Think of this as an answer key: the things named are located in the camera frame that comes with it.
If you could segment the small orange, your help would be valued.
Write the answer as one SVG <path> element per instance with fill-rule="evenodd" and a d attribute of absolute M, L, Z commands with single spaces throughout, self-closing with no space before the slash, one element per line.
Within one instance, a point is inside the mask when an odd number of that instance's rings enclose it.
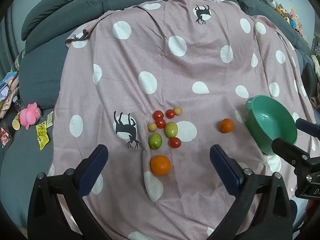
<path fill-rule="evenodd" d="M 219 122 L 219 130 L 222 133 L 230 133 L 234 129 L 234 122 L 232 119 L 225 118 Z"/>

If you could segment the red tomato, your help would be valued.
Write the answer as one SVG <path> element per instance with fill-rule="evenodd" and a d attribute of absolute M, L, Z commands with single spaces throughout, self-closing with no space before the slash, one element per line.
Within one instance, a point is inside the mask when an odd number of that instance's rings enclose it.
<path fill-rule="evenodd" d="M 163 119 L 163 118 L 164 118 L 164 114 L 163 114 L 162 111 L 156 110 L 156 111 L 154 111 L 154 113 L 152 114 L 152 117 L 153 117 L 154 120 Z"/>
<path fill-rule="evenodd" d="M 177 137 L 170 138 L 169 145 L 172 148 L 179 148 L 181 146 L 181 140 Z"/>
<path fill-rule="evenodd" d="M 166 122 L 163 118 L 158 118 L 155 120 L 155 124 L 159 129 L 163 129 L 166 126 Z"/>
<path fill-rule="evenodd" d="M 175 111 L 173 109 L 168 109 L 166 112 L 165 112 L 165 115 L 167 118 L 169 119 L 172 119 L 175 117 Z"/>

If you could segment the large orange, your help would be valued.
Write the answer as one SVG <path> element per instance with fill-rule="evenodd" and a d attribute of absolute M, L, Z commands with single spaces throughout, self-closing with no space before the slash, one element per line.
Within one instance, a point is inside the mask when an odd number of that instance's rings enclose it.
<path fill-rule="evenodd" d="M 150 160 L 151 171 L 157 176 L 167 175 L 171 170 L 171 161 L 163 155 L 156 155 Z"/>

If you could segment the tan round fruit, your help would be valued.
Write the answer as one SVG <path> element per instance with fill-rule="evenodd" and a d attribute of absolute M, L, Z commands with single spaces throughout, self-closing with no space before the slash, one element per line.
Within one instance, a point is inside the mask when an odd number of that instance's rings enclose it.
<path fill-rule="evenodd" d="M 148 131 L 153 133 L 157 131 L 157 125 L 154 122 L 148 124 Z"/>
<path fill-rule="evenodd" d="M 183 112 L 182 108 L 181 107 L 175 107 L 174 108 L 174 113 L 175 115 L 181 115 Z"/>

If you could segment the green lime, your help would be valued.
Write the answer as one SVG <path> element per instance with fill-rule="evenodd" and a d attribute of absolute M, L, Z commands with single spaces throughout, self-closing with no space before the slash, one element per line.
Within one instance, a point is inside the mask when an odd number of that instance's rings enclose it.
<path fill-rule="evenodd" d="M 162 146 L 162 136 L 159 133 L 154 133 L 149 137 L 149 147 L 152 150 L 157 150 Z"/>
<path fill-rule="evenodd" d="M 178 134 L 178 126 L 174 122 L 166 123 L 164 133 L 168 138 L 174 138 Z"/>

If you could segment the green plastic bowl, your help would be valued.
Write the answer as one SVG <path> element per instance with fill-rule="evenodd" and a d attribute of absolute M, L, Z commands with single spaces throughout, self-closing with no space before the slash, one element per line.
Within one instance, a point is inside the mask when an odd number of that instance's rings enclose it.
<path fill-rule="evenodd" d="M 281 138 L 291 144 L 297 141 L 298 132 L 289 111 L 277 100 L 257 95 L 246 101 L 248 113 L 245 125 L 261 152 L 273 155 L 272 142 Z"/>

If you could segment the yellow snack packet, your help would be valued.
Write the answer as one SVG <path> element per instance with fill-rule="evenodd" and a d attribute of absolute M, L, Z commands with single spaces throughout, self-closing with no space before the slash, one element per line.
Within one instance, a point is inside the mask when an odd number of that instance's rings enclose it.
<path fill-rule="evenodd" d="M 38 125 L 36 125 L 36 135 L 37 135 L 37 142 L 39 143 L 40 150 L 43 150 L 44 147 L 49 142 L 49 137 L 47 134 L 47 122 L 44 121 Z"/>

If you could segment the red snack packet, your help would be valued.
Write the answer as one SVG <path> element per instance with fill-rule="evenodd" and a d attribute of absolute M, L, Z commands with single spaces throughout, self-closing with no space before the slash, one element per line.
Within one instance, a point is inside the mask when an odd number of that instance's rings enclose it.
<path fill-rule="evenodd" d="M 3 124 L 1 124 L 0 140 L 1 140 L 1 147 L 2 148 L 4 148 L 5 146 L 9 146 L 12 143 L 12 136 L 11 136 L 9 128 L 5 122 Z"/>

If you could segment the yellow cup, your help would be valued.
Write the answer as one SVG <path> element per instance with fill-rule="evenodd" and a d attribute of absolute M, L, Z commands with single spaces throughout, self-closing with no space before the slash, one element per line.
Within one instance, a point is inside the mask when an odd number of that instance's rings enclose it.
<path fill-rule="evenodd" d="M 18 131 L 21 127 L 21 124 L 20 124 L 20 115 L 17 114 L 14 119 L 12 120 L 12 127 L 14 130 Z"/>

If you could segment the pink plush toy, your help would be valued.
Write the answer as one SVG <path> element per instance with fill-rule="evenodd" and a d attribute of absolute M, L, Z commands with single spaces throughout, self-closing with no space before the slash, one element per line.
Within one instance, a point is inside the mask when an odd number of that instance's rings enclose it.
<path fill-rule="evenodd" d="M 35 125 L 40 119 L 42 119 L 42 112 L 36 102 L 28 104 L 27 107 L 20 111 L 20 124 L 26 130 Z"/>

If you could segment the plush toys pile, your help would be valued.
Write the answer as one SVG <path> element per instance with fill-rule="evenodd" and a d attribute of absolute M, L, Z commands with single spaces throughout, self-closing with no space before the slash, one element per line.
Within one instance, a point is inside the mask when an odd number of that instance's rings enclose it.
<path fill-rule="evenodd" d="M 303 26 L 295 12 L 292 8 L 291 11 L 284 9 L 282 4 L 278 3 L 276 0 L 266 0 L 267 4 L 274 9 L 278 14 L 280 14 L 293 29 L 295 29 L 301 37 L 303 37 Z"/>

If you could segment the grey sofa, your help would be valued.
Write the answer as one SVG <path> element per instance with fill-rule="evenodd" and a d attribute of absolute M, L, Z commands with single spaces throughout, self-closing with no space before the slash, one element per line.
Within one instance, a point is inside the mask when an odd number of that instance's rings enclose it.
<path fill-rule="evenodd" d="M 12 83 L 14 94 L 20 97 L 18 101 L 20 109 L 10 120 L 20 114 L 28 104 L 34 102 L 42 112 L 42 119 L 28 130 L 21 125 L 20 129 L 14 132 L 12 143 L 6 146 L 2 156 L 1 202 L 15 225 L 26 230 L 28 228 L 29 203 L 37 175 L 41 172 L 47 176 L 63 174 L 56 174 L 53 164 L 53 127 L 55 105 L 59 98 L 61 77 L 68 52 L 67 38 L 80 26 L 96 20 L 110 10 L 124 10 L 152 1 L 159 0 L 42 0 L 28 14 L 21 33 L 25 48 L 16 60 L 18 77 Z M 266 0 L 224 1 L 235 2 L 249 16 L 269 17 L 271 22 L 308 58 L 302 67 L 311 62 L 311 51 L 305 40 L 267 4 Z M 302 82 L 309 99 L 307 84 L 303 79 Z M 315 120 L 310 122 L 318 120 L 314 108 L 313 112 Z M 49 142 L 43 150 L 40 150 L 36 125 L 44 121 L 47 122 Z M 294 145 L 310 154 L 310 157 L 319 156 L 319 141 L 304 132 L 299 130 L 297 132 L 298 137 Z M 73 231 L 79 232 L 64 197 L 59 195 L 58 199 L 69 226 Z M 239 232 L 247 230 L 250 226 L 259 200 L 260 195 L 257 194 Z"/>

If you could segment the pink polka dot cloth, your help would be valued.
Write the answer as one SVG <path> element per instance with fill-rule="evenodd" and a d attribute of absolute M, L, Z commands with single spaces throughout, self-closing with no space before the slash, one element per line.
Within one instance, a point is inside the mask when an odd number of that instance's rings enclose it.
<path fill-rule="evenodd" d="M 266 95 L 293 119 L 314 121 L 300 77 L 308 60 L 269 17 L 249 16 L 235 2 L 169 0 L 110 10 L 76 29 L 55 105 L 56 174 L 75 168 L 99 144 L 109 159 L 85 198 L 114 239 L 206 239 L 234 198 L 209 159 L 219 144 L 257 174 L 279 172 L 292 197 L 293 168 L 264 155 L 244 124 L 247 99 Z M 168 109 L 183 112 L 169 119 Z M 179 148 L 164 128 L 148 131 L 154 111 L 178 126 Z M 219 122 L 232 119 L 230 133 Z M 159 133 L 162 146 L 149 147 Z M 150 168 L 171 161 L 167 175 Z"/>

